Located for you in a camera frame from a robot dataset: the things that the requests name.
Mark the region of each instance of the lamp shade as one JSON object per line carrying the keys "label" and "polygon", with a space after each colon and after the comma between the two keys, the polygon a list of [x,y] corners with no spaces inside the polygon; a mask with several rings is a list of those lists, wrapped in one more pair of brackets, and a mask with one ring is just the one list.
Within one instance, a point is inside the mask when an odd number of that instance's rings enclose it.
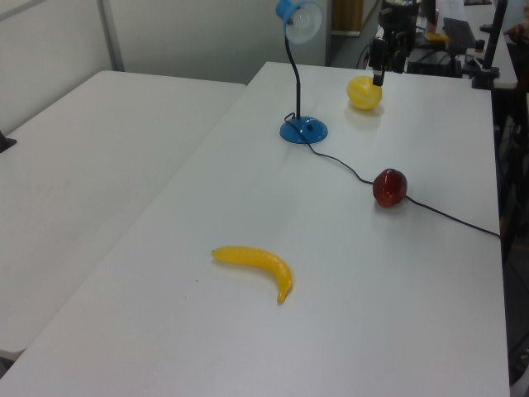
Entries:
{"label": "lamp shade", "polygon": [[284,34],[293,44],[310,41],[322,26],[322,9],[314,2],[279,0],[275,12],[283,20]]}

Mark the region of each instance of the lamp base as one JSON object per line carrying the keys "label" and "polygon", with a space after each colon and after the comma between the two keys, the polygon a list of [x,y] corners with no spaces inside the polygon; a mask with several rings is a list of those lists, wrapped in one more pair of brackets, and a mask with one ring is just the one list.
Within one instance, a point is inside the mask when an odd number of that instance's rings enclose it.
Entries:
{"label": "lamp base", "polygon": [[305,116],[291,118],[285,122],[279,130],[279,135],[285,141],[301,144],[322,141],[326,138],[327,133],[328,130],[325,124],[316,118]]}

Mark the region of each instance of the yellow banana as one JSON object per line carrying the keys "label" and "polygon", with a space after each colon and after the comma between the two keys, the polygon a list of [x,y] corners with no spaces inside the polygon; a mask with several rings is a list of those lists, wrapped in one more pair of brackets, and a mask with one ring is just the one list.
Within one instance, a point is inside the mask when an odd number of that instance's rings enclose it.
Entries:
{"label": "yellow banana", "polygon": [[281,258],[272,252],[251,246],[221,246],[212,251],[217,261],[254,266],[275,276],[279,287],[278,303],[284,302],[292,289],[292,272]]}

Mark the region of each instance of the toy fruit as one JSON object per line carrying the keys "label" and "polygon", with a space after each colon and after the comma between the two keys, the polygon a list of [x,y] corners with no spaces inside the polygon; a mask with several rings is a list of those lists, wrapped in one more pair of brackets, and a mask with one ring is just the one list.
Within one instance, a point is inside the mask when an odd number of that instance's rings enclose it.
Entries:
{"label": "toy fruit", "polygon": [[382,88],[373,85],[373,78],[357,76],[347,84],[347,96],[358,109],[371,110],[382,100]]}
{"label": "toy fruit", "polygon": [[373,182],[373,196],[382,207],[392,207],[406,197],[407,180],[400,171],[388,168]]}
{"label": "toy fruit", "polygon": [[220,262],[254,266],[274,275],[279,287],[279,304],[284,302],[292,289],[292,272],[287,264],[272,252],[251,246],[221,246],[212,251],[212,256]]}

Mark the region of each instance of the apple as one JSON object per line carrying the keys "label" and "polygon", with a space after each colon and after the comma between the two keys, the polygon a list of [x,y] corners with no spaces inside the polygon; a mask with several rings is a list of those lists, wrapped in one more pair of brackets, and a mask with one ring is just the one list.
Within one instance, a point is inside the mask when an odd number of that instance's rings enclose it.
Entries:
{"label": "apple", "polygon": [[381,207],[392,207],[400,203],[406,197],[406,192],[406,177],[393,168],[382,171],[373,182],[373,196]]}

